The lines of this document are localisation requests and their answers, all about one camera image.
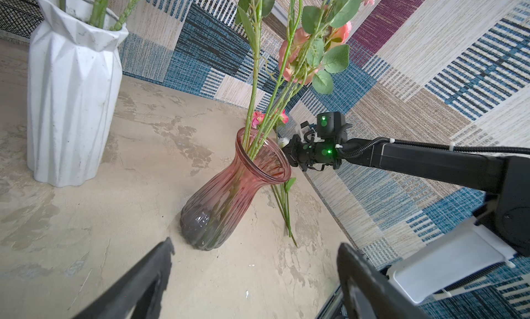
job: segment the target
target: white robot part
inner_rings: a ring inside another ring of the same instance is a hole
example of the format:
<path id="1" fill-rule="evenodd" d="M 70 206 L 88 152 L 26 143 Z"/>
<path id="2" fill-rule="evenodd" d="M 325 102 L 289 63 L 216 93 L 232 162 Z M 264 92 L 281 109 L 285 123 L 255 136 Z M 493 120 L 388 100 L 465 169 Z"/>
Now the white robot part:
<path id="1" fill-rule="evenodd" d="M 391 285 L 413 304 L 493 264 L 506 262 L 517 253 L 471 217 L 450 233 L 428 244 L 407 259 L 392 265 L 387 275 Z"/>

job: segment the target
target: concrete table surface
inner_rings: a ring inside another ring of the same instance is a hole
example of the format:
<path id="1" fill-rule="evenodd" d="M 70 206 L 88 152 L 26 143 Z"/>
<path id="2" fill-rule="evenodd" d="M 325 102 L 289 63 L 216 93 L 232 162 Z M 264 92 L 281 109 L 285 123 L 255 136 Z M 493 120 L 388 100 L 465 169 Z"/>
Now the concrete table surface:
<path id="1" fill-rule="evenodd" d="M 178 232 L 184 203 L 232 161 L 245 110 L 124 76 L 97 176 L 54 188 L 26 166 L 27 54 L 0 41 L 3 318 L 74 316 L 167 236 L 176 254 L 161 318 L 317 314 L 347 238 L 299 169 L 291 191 L 299 248 L 269 188 L 218 249 L 195 250 Z"/>

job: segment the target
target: pink flower bud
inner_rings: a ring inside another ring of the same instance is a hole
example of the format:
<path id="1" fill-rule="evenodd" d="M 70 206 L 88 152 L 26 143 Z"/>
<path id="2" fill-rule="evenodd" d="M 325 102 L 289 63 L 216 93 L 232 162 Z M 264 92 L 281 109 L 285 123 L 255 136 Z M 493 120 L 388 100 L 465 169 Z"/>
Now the pink flower bud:
<path id="1" fill-rule="evenodd" d="M 252 115 L 252 127 L 257 128 L 258 124 L 261 124 L 264 118 L 265 118 L 265 114 L 263 114 L 259 110 L 256 110 L 254 114 Z"/>
<path id="2" fill-rule="evenodd" d="M 329 39 L 335 39 L 340 38 L 340 42 L 331 42 L 329 50 L 333 49 L 335 46 L 342 45 L 346 43 L 346 40 L 348 39 L 348 36 L 350 35 L 351 31 L 351 22 L 348 21 L 345 25 L 343 25 L 341 28 L 338 28 L 336 31 L 332 31 L 331 36 Z"/>
<path id="3" fill-rule="evenodd" d="M 291 63 L 298 57 L 298 53 L 301 50 L 301 46 L 309 40 L 309 34 L 304 31 L 303 28 L 299 28 L 295 32 L 293 43 L 291 44 L 291 51 L 287 63 L 285 64 L 285 70 L 283 71 L 283 77 L 286 81 L 291 81 L 291 77 L 295 68 L 292 67 Z M 280 51 L 278 51 L 278 69 L 282 68 L 283 59 L 285 58 L 285 52 L 287 51 L 287 41 L 283 41 Z"/>

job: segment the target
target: white geometric vase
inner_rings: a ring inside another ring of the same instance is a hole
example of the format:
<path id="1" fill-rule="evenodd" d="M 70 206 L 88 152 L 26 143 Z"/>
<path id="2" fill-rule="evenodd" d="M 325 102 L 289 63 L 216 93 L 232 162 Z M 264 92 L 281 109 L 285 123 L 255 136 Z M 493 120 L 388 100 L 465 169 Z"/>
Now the white geometric vase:
<path id="1" fill-rule="evenodd" d="M 37 0 L 44 21 L 31 34 L 28 66 L 28 167 L 37 181 L 81 185 L 96 176 L 121 83 L 118 45 L 108 31 L 86 24 L 93 0 Z"/>

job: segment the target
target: vase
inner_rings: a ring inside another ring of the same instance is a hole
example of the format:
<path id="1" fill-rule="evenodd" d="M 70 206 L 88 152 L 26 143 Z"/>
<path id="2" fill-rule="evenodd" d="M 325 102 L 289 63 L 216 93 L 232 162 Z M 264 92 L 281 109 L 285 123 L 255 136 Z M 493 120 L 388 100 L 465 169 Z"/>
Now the vase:
<path id="1" fill-rule="evenodd" d="M 118 45 L 109 31 L 86 24 L 93 0 L 37 0 L 44 21 L 31 34 L 28 57 L 28 167 L 37 181 L 81 185 L 96 176 L 121 83 Z"/>
<path id="2" fill-rule="evenodd" d="M 286 182 L 291 167 L 280 147 L 269 139 L 254 161 L 242 146 L 242 128 L 237 132 L 234 161 L 208 181 L 184 205 L 180 227 L 185 240 L 197 249 L 220 247 L 235 230 L 256 192 L 264 185 Z M 257 130 L 251 130 L 251 139 Z"/>

